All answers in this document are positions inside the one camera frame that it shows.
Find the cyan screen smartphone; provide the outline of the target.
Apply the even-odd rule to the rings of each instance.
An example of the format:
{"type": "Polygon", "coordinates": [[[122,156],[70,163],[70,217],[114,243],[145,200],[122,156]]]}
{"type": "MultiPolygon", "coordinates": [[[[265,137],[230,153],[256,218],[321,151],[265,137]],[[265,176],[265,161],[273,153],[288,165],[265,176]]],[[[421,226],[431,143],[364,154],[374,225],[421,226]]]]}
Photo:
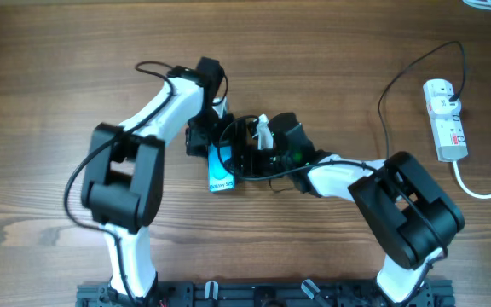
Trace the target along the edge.
{"type": "Polygon", "coordinates": [[[208,177],[209,190],[212,193],[234,189],[234,176],[222,166],[215,145],[208,147],[208,177]]]}

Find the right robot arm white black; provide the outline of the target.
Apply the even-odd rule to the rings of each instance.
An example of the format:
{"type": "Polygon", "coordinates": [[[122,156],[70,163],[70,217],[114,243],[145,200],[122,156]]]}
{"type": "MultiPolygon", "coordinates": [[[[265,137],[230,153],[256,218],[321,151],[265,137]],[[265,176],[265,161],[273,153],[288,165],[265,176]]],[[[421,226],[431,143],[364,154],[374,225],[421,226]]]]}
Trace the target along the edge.
{"type": "Polygon", "coordinates": [[[224,165],[248,182],[289,177],[320,198],[354,202],[385,253],[371,281],[341,281],[324,297],[310,279],[303,292],[320,306],[453,306],[451,281],[428,279],[465,226],[458,206],[407,152],[362,161],[315,149],[294,113],[246,115],[220,136],[233,147],[224,165]]]}

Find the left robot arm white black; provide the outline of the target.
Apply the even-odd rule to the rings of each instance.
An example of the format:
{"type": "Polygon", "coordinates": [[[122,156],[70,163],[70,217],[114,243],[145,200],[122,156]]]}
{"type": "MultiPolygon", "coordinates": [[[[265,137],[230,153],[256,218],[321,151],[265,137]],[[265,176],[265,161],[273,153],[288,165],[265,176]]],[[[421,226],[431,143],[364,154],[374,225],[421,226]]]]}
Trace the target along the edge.
{"type": "Polygon", "coordinates": [[[81,203],[104,234],[112,265],[110,300],[149,306],[158,285],[149,226],[163,196],[165,150],[180,130],[186,152],[207,157],[225,117],[217,92],[225,78],[220,62],[208,57],[194,69],[170,67],[160,92],[119,125],[101,123],[84,161],[81,203]]]}

